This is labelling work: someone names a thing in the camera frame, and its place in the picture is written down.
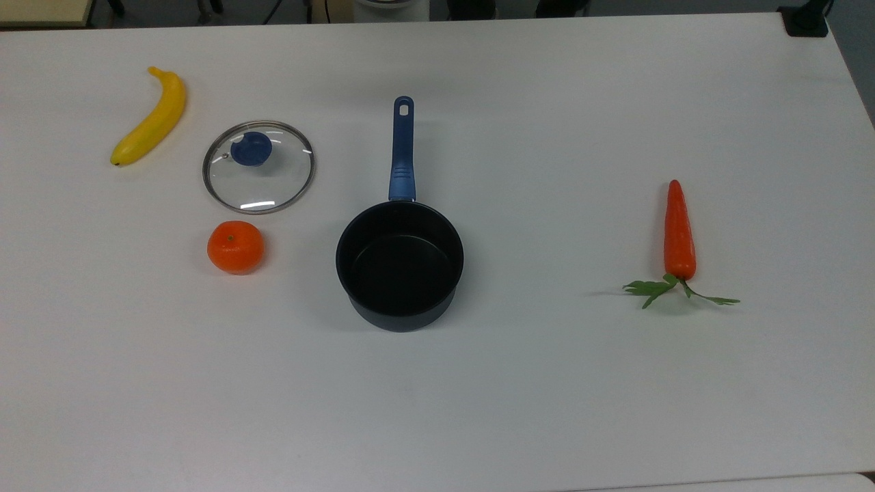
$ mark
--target tangerine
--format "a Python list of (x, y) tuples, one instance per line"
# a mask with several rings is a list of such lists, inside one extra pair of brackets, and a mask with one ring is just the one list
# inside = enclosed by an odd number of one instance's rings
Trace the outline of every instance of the tangerine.
[(246, 275), (264, 258), (264, 238), (249, 222), (223, 222), (210, 235), (206, 253), (219, 270)]

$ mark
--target yellow banana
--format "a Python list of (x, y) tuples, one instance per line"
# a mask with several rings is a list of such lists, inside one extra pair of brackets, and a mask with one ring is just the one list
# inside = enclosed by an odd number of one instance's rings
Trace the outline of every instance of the yellow banana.
[(173, 130), (186, 107), (186, 85), (178, 75), (155, 67), (149, 67), (149, 73), (161, 81), (161, 99), (112, 151), (109, 161), (114, 165), (128, 165), (154, 149)]

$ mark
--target blue knob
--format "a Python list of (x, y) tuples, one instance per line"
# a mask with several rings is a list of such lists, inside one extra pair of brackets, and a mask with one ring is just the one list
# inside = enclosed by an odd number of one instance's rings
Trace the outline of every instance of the blue knob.
[(240, 142), (231, 144), (231, 157), (242, 165), (262, 165), (270, 157), (271, 151), (273, 144), (260, 131), (247, 131)]

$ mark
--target carrot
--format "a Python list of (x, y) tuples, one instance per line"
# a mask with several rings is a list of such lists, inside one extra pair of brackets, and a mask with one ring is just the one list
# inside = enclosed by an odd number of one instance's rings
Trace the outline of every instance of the carrot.
[(683, 198), (681, 183), (673, 179), (668, 183), (668, 205), (665, 209), (665, 241), (662, 245), (662, 259), (665, 265), (664, 282), (644, 282), (636, 280), (624, 285), (626, 292), (634, 296), (647, 296), (642, 309), (650, 306), (656, 298), (680, 284), (687, 298), (693, 296), (707, 299), (718, 306), (737, 304), (738, 299), (714, 298), (703, 296), (690, 289), (687, 281), (696, 275), (696, 246), (693, 244), (693, 232), (690, 227), (690, 216), (687, 214), (687, 203)]
[(696, 246), (687, 215), (687, 203), (683, 199), (681, 183), (674, 179), (668, 183), (668, 205), (665, 209), (665, 271), (679, 280), (690, 280), (696, 275)]

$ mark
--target carrot leaf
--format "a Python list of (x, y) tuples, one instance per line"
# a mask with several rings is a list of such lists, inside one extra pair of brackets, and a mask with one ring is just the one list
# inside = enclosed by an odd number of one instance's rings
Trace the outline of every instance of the carrot leaf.
[(702, 299), (707, 299), (718, 306), (731, 306), (733, 304), (737, 304), (737, 303), (741, 302), (738, 299), (714, 298), (714, 297), (704, 296), (704, 295), (690, 289), (690, 286), (687, 285), (687, 282), (685, 280), (681, 280), (680, 282), (681, 282), (681, 285), (683, 285), (683, 291), (687, 293), (688, 298), (691, 298), (693, 296), (698, 296)]
[(675, 285), (677, 285), (678, 280), (674, 275), (669, 275), (667, 273), (662, 278), (665, 279), (665, 282), (645, 282), (643, 280), (635, 280), (631, 284), (623, 285), (623, 288), (626, 289), (626, 292), (634, 296), (647, 296), (647, 300), (644, 301), (644, 306), (641, 307), (641, 309), (647, 309), (656, 298), (670, 291)]

